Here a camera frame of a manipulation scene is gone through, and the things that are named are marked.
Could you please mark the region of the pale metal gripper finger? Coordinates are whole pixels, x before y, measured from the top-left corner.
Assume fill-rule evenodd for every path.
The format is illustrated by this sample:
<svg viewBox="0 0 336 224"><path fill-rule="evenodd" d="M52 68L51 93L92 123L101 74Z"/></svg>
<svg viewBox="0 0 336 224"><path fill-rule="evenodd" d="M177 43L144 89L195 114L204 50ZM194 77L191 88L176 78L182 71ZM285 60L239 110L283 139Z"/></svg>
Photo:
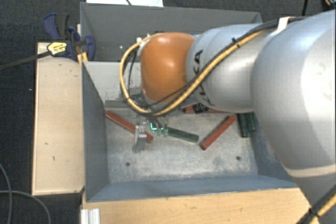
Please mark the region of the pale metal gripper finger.
<svg viewBox="0 0 336 224"><path fill-rule="evenodd" d="M134 153L138 152L138 142L139 142L139 126L136 125L134 130L134 143L132 148Z"/></svg>
<svg viewBox="0 0 336 224"><path fill-rule="evenodd" d="M147 135L143 126L139 127L139 151L143 151L146 145Z"/></svg>

